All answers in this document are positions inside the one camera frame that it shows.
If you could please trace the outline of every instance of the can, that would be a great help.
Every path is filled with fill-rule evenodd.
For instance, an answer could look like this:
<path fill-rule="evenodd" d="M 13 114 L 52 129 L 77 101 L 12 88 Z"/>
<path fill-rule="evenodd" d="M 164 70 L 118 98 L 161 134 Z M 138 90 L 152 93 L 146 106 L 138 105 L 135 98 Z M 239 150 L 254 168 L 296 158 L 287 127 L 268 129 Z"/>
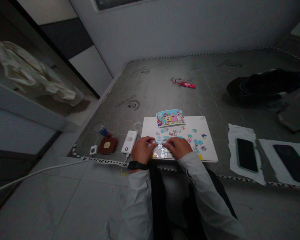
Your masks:
<path fill-rule="evenodd" d="M 111 137 L 112 136 L 112 132 L 109 131 L 105 126 L 103 126 L 102 124 L 98 124 L 96 125 L 93 130 L 97 133 L 100 133 L 102 136 L 105 137 Z"/>

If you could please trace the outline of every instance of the white paper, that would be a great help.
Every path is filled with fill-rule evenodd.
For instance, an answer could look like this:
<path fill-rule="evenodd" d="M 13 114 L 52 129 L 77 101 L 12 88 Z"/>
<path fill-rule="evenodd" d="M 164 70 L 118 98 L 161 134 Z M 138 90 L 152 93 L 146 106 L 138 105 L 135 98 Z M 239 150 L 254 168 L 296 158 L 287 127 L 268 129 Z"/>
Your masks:
<path fill-rule="evenodd" d="M 192 135 L 192 141 L 190 142 L 191 147 L 193 148 L 194 140 L 202 141 L 203 144 L 199 145 L 199 152 L 198 154 L 202 155 L 203 162 L 218 162 L 218 156 L 216 153 L 216 149 L 213 145 L 212 137 L 210 135 L 208 123 L 205 117 L 203 116 L 196 116 L 196 117 L 184 117 L 185 118 L 185 125 L 177 125 L 177 126 L 170 126 L 167 127 L 168 131 L 165 133 L 162 133 L 162 128 L 158 129 L 157 125 L 157 118 L 156 117 L 145 117 L 143 120 L 143 126 L 142 126 L 142 134 L 141 137 L 154 137 L 155 139 L 158 139 L 158 136 L 160 136 L 163 139 L 163 136 L 169 136 L 169 133 L 172 132 L 174 129 L 180 129 L 181 127 L 184 127 L 185 130 L 178 132 L 177 136 L 182 136 L 183 138 L 187 139 L 188 134 Z M 205 146 L 206 150 L 201 150 L 201 146 Z M 165 158 L 165 156 L 161 157 L 158 156 L 158 159 L 165 159 L 165 160 L 175 160 L 174 158 Z"/>
<path fill-rule="evenodd" d="M 251 178 L 254 181 L 256 181 L 257 183 L 265 185 L 265 181 L 264 181 L 264 177 L 263 177 L 263 173 L 262 173 L 262 169 L 261 169 L 261 159 L 260 159 L 259 152 L 256 149 L 256 135 L 255 135 L 253 129 L 229 124 L 228 138 L 229 138 L 229 149 L 230 149 L 230 153 L 231 153 L 230 169 L 233 172 L 235 172 L 236 174 Z M 259 171 L 257 173 L 250 172 L 250 171 L 242 169 L 238 166 L 236 138 L 241 138 L 241 139 L 253 142 L 253 145 L 255 147 L 257 166 L 259 169 Z"/>
<path fill-rule="evenodd" d="M 291 147 L 294 148 L 294 150 L 296 150 L 296 152 L 300 156 L 300 143 L 282 142 L 282 141 L 274 141 L 274 140 L 266 140 L 266 139 L 259 139 L 259 142 L 265 154 L 267 155 L 274 172 L 276 173 L 276 177 L 278 181 L 281 183 L 300 186 L 300 182 L 295 181 L 291 177 L 290 173 L 288 172 L 287 168 L 284 166 L 279 155 L 277 154 L 276 150 L 273 147 L 274 144 L 290 145 Z"/>

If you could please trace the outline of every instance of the human hand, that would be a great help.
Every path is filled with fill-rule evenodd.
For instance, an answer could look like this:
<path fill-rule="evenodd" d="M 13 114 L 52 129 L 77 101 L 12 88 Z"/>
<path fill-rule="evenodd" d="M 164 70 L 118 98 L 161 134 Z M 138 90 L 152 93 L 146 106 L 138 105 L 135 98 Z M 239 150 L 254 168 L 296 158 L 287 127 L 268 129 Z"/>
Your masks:
<path fill-rule="evenodd" d="M 185 138 L 169 138 L 168 141 L 163 144 L 163 146 L 168 148 L 177 160 L 188 153 L 193 152 L 190 144 Z"/>
<path fill-rule="evenodd" d="M 138 161 L 139 163 L 147 165 L 153 149 L 158 146 L 157 143 L 154 143 L 155 139 L 153 137 L 142 137 L 140 138 L 132 148 L 132 160 Z"/>

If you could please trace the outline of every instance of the white jacket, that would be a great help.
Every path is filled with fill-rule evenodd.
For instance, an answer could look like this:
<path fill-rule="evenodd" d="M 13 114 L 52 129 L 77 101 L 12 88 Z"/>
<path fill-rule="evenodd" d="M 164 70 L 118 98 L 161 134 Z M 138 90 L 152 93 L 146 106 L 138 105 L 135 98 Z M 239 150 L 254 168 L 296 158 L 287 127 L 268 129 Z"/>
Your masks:
<path fill-rule="evenodd" d="M 234 218 L 223 198 L 218 194 L 212 180 L 196 152 L 178 160 L 188 172 L 195 191 L 201 224 L 208 239 L 245 239 L 244 229 Z M 119 239 L 153 239 L 152 200 L 150 173 L 139 171 L 129 175 L 129 188 L 119 231 Z M 109 229 L 104 239 L 110 239 Z"/>

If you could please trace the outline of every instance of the watch strap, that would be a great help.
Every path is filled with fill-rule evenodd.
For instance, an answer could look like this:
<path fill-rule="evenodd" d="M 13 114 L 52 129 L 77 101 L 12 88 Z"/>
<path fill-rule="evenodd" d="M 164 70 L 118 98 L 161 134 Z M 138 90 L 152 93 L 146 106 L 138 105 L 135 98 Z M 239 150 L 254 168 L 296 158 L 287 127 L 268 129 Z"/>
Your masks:
<path fill-rule="evenodd" d="M 131 161 L 131 162 L 129 162 L 128 169 L 129 170 L 136 170 L 136 169 L 148 170 L 149 168 L 147 165 L 145 165 L 143 163 L 139 163 L 138 161 Z"/>

